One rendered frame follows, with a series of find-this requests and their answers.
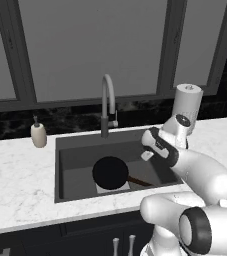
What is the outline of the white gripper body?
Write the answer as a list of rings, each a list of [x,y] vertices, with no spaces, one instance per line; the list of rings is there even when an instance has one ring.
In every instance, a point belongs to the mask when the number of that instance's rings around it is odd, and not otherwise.
[[[154,156],[154,153],[151,152],[151,151],[144,151],[142,154],[141,154],[141,158],[144,160],[144,161],[148,161],[150,158],[152,158]]]

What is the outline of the black frying pan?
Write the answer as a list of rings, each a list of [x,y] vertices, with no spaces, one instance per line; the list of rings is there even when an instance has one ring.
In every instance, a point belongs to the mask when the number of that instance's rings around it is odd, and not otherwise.
[[[93,166],[95,183],[105,190],[116,190],[131,182],[143,187],[152,186],[145,176],[140,161],[125,162],[114,156],[99,159]]]

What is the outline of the white sponge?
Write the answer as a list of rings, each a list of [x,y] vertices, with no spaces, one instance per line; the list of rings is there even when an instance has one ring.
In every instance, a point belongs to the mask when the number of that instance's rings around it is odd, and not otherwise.
[[[129,183],[126,182],[123,186],[121,186],[118,189],[108,190],[108,189],[104,189],[96,184],[96,190],[97,190],[98,194],[112,194],[112,193],[114,194],[114,193],[118,193],[118,192],[121,193],[121,192],[129,191],[130,186],[129,186]]]

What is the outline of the dark grey sink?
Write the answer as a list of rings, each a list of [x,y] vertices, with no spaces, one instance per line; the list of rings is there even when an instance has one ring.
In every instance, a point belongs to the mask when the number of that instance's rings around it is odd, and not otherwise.
[[[55,202],[81,200],[111,194],[98,194],[92,177],[94,164],[106,156],[125,162],[140,161],[152,186],[143,187],[131,182],[133,192],[182,184],[171,169],[158,157],[144,161],[141,137],[145,129],[112,132],[104,139],[100,134],[57,138],[55,141]]]

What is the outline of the grey tap lever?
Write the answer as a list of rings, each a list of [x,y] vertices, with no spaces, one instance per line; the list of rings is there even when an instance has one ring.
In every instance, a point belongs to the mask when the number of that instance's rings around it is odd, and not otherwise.
[[[117,118],[118,114],[117,114],[117,110],[115,111],[115,115],[112,121],[110,121],[110,126],[113,128],[117,128],[118,127],[118,118]]]

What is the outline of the white paper towel roll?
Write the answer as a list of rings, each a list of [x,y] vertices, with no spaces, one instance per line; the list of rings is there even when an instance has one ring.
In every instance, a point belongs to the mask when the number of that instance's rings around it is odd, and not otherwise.
[[[179,84],[176,87],[172,114],[181,114],[190,120],[189,135],[195,128],[203,93],[199,86],[193,84]]]

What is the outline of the grey curved tap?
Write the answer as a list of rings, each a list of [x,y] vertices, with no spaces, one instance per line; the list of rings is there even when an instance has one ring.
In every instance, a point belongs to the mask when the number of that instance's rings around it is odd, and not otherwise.
[[[110,121],[113,120],[116,111],[114,86],[111,77],[105,74],[102,78],[102,115],[101,115],[101,137],[107,138]]]

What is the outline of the dark cupboard door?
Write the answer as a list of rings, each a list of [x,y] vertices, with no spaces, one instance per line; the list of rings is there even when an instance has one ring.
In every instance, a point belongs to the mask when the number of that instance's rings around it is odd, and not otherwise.
[[[70,231],[61,225],[60,256],[113,256],[113,239],[119,238],[118,256],[122,256],[123,232],[114,227]]]
[[[128,225],[123,230],[123,256],[128,256],[129,236],[134,235],[133,256],[140,256],[143,247],[150,241],[154,226],[146,222]]]

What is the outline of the beige soap dispenser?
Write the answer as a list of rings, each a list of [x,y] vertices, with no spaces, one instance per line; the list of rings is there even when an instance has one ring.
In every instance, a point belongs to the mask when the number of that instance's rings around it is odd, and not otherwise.
[[[42,123],[38,122],[38,117],[33,116],[34,124],[31,126],[31,139],[35,147],[44,148],[47,144],[47,134]]]

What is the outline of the grey framed window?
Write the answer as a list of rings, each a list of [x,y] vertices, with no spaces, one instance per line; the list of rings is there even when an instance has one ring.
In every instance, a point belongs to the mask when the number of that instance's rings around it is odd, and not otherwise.
[[[227,0],[0,0],[0,111],[217,92]]]

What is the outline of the dark dishwasher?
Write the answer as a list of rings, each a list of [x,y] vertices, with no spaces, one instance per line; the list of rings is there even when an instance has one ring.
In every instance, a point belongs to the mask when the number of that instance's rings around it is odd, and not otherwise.
[[[4,249],[10,250],[9,256],[26,256],[22,242],[15,234],[0,234],[0,254]]]

